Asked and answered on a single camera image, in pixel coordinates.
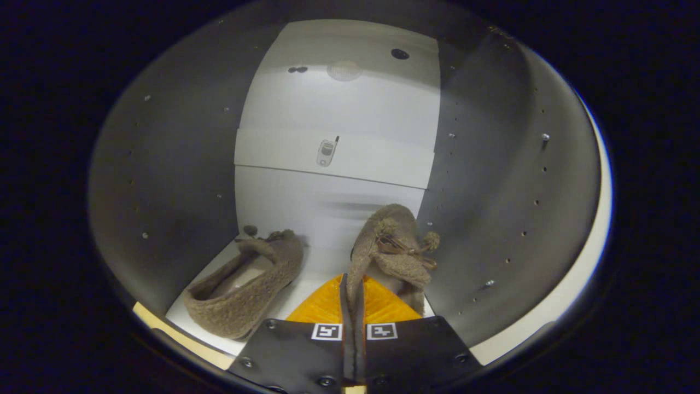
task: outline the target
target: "screw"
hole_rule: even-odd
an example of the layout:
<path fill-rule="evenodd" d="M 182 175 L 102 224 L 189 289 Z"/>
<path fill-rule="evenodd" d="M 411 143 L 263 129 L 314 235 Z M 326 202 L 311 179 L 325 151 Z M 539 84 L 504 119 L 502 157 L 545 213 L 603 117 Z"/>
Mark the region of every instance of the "screw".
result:
<path fill-rule="evenodd" d="M 331 387 L 335 384 L 335 379 L 330 376 L 324 376 L 317 381 L 319 386 Z"/>
<path fill-rule="evenodd" d="M 386 377 L 380 376 L 374 380 L 374 385 L 375 386 L 382 386 L 384 384 L 387 384 L 388 382 L 389 382 L 389 380 Z"/>
<path fill-rule="evenodd" d="M 467 362 L 467 360 L 469 360 L 469 356 L 467 356 L 466 354 L 460 354 L 460 355 L 457 355 L 454 358 L 454 360 L 460 364 L 464 364 L 465 362 Z"/>
<path fill-rule="evenodd" d="M 274 391 L 275 393 L 282 393 L 282 394 L 287 394 L 286 390 L 284 390 L 282 387 L 278 386 L 269 386 L 267 387 L 268 389 Z"/>

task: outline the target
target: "black background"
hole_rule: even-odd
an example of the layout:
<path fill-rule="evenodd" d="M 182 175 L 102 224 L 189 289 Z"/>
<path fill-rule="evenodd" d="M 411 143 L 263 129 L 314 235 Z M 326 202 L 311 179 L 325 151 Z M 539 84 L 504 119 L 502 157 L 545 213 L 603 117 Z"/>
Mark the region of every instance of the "black background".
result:
<path fill-rule="evenodd" d="M 85 183 L 92 145 L 121 90 L 234 5 L 3 3 L 3 173 L 17 196 L 3 205 L 17 219 L 3 226 L 11 268 L 3 326 L 14 328 L 3 336 L 3 392 L 214 390 L 134 334 L 95 264 Z M 579 90 L 605 128 L 617 193 L 606 259 L 606 277 L 614 279 L 602 304 L 554 350 L 469 391 L 696 391 L 699 225 L 690 205 L 698 199 L 691 189 L 698 122 L 690 95 L 698 89 L 699 45 L 690 2 L 465 5 L 534 48 Z"/>

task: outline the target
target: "dark spot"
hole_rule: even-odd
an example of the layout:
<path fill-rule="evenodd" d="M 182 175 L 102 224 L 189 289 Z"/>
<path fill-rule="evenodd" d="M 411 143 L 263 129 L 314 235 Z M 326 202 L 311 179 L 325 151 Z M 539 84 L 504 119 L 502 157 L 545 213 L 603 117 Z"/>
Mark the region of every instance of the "dark spot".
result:
<path fill-rule="evenodd" d="M 406 60 L 410 57 L 405 50 L 401 50 L 399 48 L 392 49 L 391 55 L 399 60 Z"/>

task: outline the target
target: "fuzzy slipper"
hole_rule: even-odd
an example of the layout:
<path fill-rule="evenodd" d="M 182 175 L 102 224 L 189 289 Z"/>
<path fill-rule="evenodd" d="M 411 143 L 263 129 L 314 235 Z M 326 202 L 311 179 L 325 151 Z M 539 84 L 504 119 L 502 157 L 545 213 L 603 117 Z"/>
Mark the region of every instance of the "fuzzy slipper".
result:
<path fill-rule="evenodd" d="M 246 226 L 244 230 L 254 236 L 257 230 L 251 228 Z M 277 293 L 299 274 L 304 254 L 301 241 L 291 230 L 276 231 L 267 239 L 237 242 L 240 254 L 190 286 L 184 295 L 185 306 L 198 325 L 231 339 L 243 338 L 256 328 Z M 273 263 L 271 269 L 223 295 L 213 294 L 223 281 L 260 255 Z"/>
<path fill-rule="evenodd" d="M 376 211 L 362 228 L 351 253 L 346 287 L 350 310 L 356 310 L 363 276 L 375 262 L 384 273 L 403 281 L 397 295 L 423 316 L 424 288 L 431 281 L 428 270 L 437 266 L 424 254 L 439 244 L 440 237 L 433 232 L 426 234 L 423 245 L 418 243 L 416 219 L 403 205 L 391 204 Z"/>

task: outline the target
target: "white panel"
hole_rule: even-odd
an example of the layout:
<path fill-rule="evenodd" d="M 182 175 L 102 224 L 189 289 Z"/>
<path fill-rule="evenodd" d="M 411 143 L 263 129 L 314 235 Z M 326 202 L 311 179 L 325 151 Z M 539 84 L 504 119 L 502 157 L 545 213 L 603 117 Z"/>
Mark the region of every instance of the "white panel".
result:
<path fill-rule="evenodd" d="M 238 247 L 235 242 L 231 242 L 219 253 L 214 260 L 200 272 L 191 284 L 211 275 L 222 265 L 229 262 L 238 255 Z M 285 287 L 274 298 L 272 305 L 267 309 L 264 318 L 275 318 L 285 320 L 306 298 L 329 280 L 342 273 L 347 272 L 350 264 L 350 252 L 348 250 L 334 250 L 322 247 L 305 247 L 302 270 L 299 276 Z M 382 278 L 375 278 L 384 283 Z M 425 317 L 434 316 L 434 312 L 426 300 Z M 202 329 L 190 317 L 185 307 L 182 294 L 175 300 L 165 317 L 173 324 L 185 330 L 201 341 L 221 349 L 222 351 L 237 356 L 246 345 L 244 341 L 234 341 L 216 336 Z"/>
<path fill-rule="evenodd" d="M 317 164 L 316 155 L 322 141 L 334 141 L 336 137 L 339 141 L 330 165 Z M 234 164 L 316 172 L 425 189 L 434 155 L 432 149 L 374 135 L 239 129 Z"/>
<path fill-rule="evenodd" d="M 394 48 L 410 57 L 395 59 Z M 341 61 L 355 62 L 362 74 L 347 82 L 331 78 L 328 66 Z M 308 71 L 288 72 L 300 66 Z M 439 112 L 437 41 L 370 22 L 312 20 L 288 24 L 272 44 L 240 128 L 374 135 L 432 151 Z"/>
<path fill-rule="evenodd" d="M 394 184 L 257 167 L 236 166 L 235 179 L 241 233 L 247 224 L 257 226 L 260 236 L 294 230 L 307 245 L 344 250 L 341 272 L 372 213 L 399 203 L 417 215 L 424 194 Z"/>

